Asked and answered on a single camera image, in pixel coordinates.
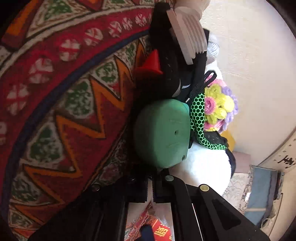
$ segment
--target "black strap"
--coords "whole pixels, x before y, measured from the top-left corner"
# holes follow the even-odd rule
[[[213,74],[213,76],[207,81],[206,79],[210,76],[210,74]],[[205,73],[203,84],[197,83],[192,90],[190,91],[189,97],[185,101],[187,103],[189,100],[193,100],[197,95],[199,95],[203,89],[205,89],[210,83],[212,83],[217,78],[217,74],[214,70],[209,70]]]

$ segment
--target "pink flower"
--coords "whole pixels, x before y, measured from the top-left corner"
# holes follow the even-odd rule
[[[207,82],[213,75],[211,74],[206,80],[205,82]],[[211,86],[213,84],[218,84],[221,87],[225,87],[227,86],[226,83],[223,80],[219,80],[219,79],[215,79],[212,83],[210,83],[208,86]]]
[[[205,124],[204,124],[204,129],[205,130],[208,130],[210,128],[214,127],[214,125],[211,125],[210,123],[208,123],[207,121],[205,121]]]
[[[205,114],[212,114],[217,107],[216,101],[213,97],[205,97]]]

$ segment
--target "white wall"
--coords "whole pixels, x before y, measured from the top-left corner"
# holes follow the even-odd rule
[[[296,39],[265,0],[211,0],[201,24],[217,35],[218,66],[239,100],[235,150],[257,165],[296,126]]]

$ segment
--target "yellow flower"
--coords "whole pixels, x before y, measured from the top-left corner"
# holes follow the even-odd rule
[[[211,100],[214,99],[216,102],[213,112],[210,115],[205,115],[208,123],[211,125],[215,125],[218,119],[225,119],[227,112],[231,112],[234,109],[232,98],[221,93],[221,86],[218,84],[205,88],[205,98],[207,97],[211,97]]]

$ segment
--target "crocheted flower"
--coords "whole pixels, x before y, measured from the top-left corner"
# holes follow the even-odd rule
[[[209,124],[215,125],[218,119],[226,118],[227,110],[233,110],[231,107],[234,107],[234,103],[230,99],[221,93],[221,86],[218,84],[205,88],[205,116]]]
[[[205,121],[204,124],[204,130],[205,131],[219,131],[224,123],[224,120],[218,120],[215,125],[209,124],[207,121]]]
[[[215,79],[212,83],[210,83],[210,84],[208,85],[208,87],[211,86],[211,85],[213,85],[213,84],[218,84],[218,85],[220,85],[221,87],[225,87],[225,86],[227,86],[226,83],[225,83],[223,80]]]
[[[217,107],[216,101],[213,97],[205,97],[205,114],[212,114]]]
[[[233,100],[233,102],[234,102],[233,111],[227,113],[227,116],[226,116],[226,118],[224,120],[224,123],[222,125],[222,131],[226,131],[227,130],[227,127],[228,127],[228,124],[233,121],[233,117],[234,117],[234,115],[236,115],[238,113],[239,109],[238,109],[238,101],[237,101],[237,98],[236,98],[235,95],[232,94],[231,89],[229,87],[225,86],[225,87],[222,88],[221,91],[222,91],[223,94],[231,97],[232,100]]]

